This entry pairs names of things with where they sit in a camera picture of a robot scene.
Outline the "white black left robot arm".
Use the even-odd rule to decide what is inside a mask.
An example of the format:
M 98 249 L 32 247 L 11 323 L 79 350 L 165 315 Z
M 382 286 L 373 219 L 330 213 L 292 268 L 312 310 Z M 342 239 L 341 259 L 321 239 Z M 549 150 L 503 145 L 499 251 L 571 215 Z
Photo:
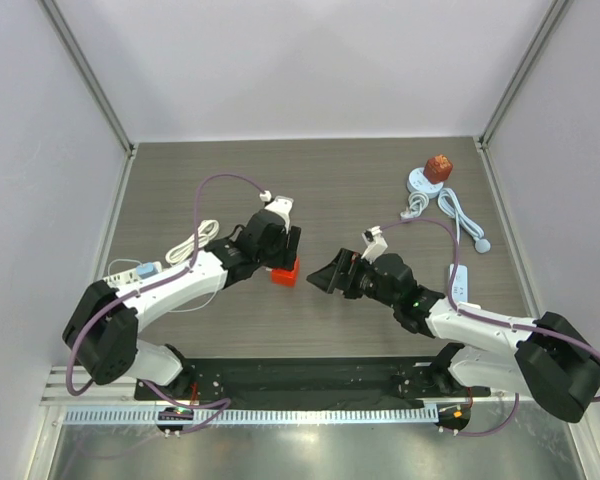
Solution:
M 255 213 L 237 237 L 209 242 L 191 259 L 146 280 L 87 287 L 62 339 L 70 362 L 80 364 L 89 385 L 131 376 L 178 400 L 194 383 L 194 368 L 173 346 L 140 340 L 152 322 L 181 305 L 245 281 L 260 268 L 292 271 L 300 228 L 290 222 L 292 202 L 278 197 Z

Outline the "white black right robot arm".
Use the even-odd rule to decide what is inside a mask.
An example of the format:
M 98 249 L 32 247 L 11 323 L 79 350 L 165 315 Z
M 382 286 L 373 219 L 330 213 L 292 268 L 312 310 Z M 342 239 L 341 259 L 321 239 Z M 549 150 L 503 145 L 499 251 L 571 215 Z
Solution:
M 427 373 L 442 395 L 476 387 L 516 393 L 569 423 L 597 399 L 600 355 L 558 314 L 507 317 L 457 304 L 419 284 L 395 253 L 369 261 L 342 249 L 307 280 L 327 294 L 379 302 L 408 332 L 446 341 Z

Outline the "orange-red cube socket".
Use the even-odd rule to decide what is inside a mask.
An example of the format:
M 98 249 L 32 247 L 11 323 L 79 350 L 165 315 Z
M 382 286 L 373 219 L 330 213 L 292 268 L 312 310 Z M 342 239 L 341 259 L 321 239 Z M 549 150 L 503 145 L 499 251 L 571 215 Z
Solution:
M 271 281 L 274 284 L 293 288 L 299 276 L 299 258 L 296 258 L 291 270 L 282 268 L 272 269 L 270 272 Z

